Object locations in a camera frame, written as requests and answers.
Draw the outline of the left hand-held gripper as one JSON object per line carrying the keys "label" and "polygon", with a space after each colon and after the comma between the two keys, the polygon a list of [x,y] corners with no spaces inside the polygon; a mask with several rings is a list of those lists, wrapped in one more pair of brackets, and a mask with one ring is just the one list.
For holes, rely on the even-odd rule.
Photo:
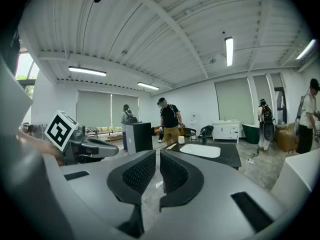
{"label": "left hand-held gripper", "polygon": [[86,139],[86,127],[62,110],[55,112],[44,134],[62,152],[66,165],[77,164],[79,156],[104,159],[113,157],[119,152],[117,146],[104,140]]}

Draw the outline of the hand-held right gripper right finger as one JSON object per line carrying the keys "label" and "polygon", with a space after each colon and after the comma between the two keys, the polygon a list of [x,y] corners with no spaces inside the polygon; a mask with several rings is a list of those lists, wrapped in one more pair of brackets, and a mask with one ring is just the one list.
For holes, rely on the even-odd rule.
{"label": "hand-held right gripper right finger", "polygon": [[199,158],[163,150],[160,152],[160,173],[165,195],[160,198],[160,212],[189,211],[201,193],[205,176]]}

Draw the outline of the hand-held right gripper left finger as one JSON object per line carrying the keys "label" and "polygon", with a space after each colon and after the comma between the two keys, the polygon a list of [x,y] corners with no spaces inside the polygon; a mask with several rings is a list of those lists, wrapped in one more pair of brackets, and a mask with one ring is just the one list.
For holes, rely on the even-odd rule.
{"label": "hand-held right gripper left finger", "polygon": [[130,219],[118,229],[131,237],[140,238],[145,233],[142,216],[142,195],[156,172],[156,151],[113,169],[107,177],[108,188],[123,203],[134,205]]}

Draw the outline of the person's left forearm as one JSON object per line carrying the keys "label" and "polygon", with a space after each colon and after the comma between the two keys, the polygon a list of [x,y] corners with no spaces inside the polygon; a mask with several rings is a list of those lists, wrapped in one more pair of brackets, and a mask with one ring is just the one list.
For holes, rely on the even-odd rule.
{"label": "person's left forearm", "polygon": [[29,143],[41,154],[53,156],[60,167],[65,165],[62,152],[53,143],[32,137],[21,130],[18,131],[17,138],[21,141]]}

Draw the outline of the white sink basin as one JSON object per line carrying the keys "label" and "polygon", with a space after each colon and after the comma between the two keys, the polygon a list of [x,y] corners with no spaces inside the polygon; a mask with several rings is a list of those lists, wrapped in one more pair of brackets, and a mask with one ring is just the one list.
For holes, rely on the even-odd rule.
{"label": "white sink basin", "polygon": [[219,147],[199,144],[185,144],[179,150],[182,153],[210,159],[218,158],[221,154]]}

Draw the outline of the low wooden table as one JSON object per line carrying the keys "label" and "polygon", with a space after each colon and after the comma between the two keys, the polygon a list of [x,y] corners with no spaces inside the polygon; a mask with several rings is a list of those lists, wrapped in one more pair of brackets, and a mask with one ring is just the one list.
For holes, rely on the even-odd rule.
{"label": "low wooden table", "polygon": [[85,132],[88,138],[100,139],[106,142],[123,139],[121,127],[89,127]]}

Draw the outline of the dark metal chair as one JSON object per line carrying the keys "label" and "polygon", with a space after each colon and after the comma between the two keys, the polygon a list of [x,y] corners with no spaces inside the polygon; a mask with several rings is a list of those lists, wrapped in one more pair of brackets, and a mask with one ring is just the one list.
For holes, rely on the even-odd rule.
{"label": "dark metal chair", "polygon": [[213,137],[213,131],[214,131],[214,126],[212,125],[204,126],[200,130],[200,134],[198,138],[201,139],[203,145],[207,144],[208,139],[210,139],[213,143],[215,142],[215,139]]}
{"label": "dark metal chair", "polygon": [[197,131],[193,128],[184,127],[184,137],[187,138],[187,140],[197,140]]}

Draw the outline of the black bag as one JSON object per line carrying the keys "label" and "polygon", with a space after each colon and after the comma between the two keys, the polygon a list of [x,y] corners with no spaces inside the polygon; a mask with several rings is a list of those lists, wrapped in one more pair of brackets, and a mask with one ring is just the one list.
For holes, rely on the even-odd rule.
{"label": "black bag", "polygon": [[203,130],[206,130],[207,137],[212,137],[212,136],[213,136],[214,126],[212,126],[212,125],[204,126],[204,127],[200,130],[200,136],[201,136],[201,131],[203,131]]}

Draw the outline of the white vanity cabinet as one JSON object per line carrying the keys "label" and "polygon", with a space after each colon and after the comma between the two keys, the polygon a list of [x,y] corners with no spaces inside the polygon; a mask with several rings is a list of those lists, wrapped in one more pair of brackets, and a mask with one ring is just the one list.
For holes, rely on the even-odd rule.
{"label": "white vanity cabinet", "polygon": [[239,142],[240,121],[238,120],[217,120],[212,122],[214,140],[231,140]]}

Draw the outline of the dark green bathtub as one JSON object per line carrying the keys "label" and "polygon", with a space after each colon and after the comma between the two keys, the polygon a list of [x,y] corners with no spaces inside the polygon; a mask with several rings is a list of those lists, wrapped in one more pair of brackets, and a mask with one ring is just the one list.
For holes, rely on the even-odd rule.
{"label": "dark green bathtub", "polygon": [[251,124],[242,124],[245,138],[250,144],[258,144],[260,140],[259,126]]}

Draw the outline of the cardboard box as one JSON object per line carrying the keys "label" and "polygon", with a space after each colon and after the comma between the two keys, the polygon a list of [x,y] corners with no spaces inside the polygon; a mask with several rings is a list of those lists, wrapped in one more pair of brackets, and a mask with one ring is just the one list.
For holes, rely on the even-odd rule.
{"label": "cardboard box", "polygon": [[288,153],[294,152],[299,142],[299,138],[294,135],[294,123],[276,125],[275,139],[281,150]]}

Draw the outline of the glass window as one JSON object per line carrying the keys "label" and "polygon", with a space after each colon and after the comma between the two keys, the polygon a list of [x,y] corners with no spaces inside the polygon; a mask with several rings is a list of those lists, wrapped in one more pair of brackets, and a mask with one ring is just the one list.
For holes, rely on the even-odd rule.
{"label": "glass window", "polygon": [[39,70],[39,67],[29,53],[21,53],[19,55],[15,79],[30,98],[33,97]]}

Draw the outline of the white bathtub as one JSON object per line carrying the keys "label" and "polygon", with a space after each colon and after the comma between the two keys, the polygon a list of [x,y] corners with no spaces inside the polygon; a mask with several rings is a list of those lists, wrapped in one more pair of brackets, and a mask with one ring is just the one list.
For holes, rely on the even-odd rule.
{"label": "white bathtub", "polygon": [[271,193],[287,207],[305,200],[320,176],[320,148],[287,157]]}

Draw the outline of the dark framed picture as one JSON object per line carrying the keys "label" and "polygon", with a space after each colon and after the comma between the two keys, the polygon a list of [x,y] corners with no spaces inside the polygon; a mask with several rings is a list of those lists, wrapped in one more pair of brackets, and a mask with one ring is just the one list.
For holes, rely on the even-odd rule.
{"label": "dark framed picture", "polygon": [[283,87],[275,87],[276,109],[277,109],[277,124],[287,123],[287,104],[285,91]]}

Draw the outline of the black pedestal cabinet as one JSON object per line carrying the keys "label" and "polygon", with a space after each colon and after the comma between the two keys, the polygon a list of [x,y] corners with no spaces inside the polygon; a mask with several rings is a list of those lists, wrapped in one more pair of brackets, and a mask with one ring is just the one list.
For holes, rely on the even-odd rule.
{"label": "black pedestal cabinet", "polygon": [[153,149],[152,128],[150,122],[125,124],[125,137],[129,155]]}

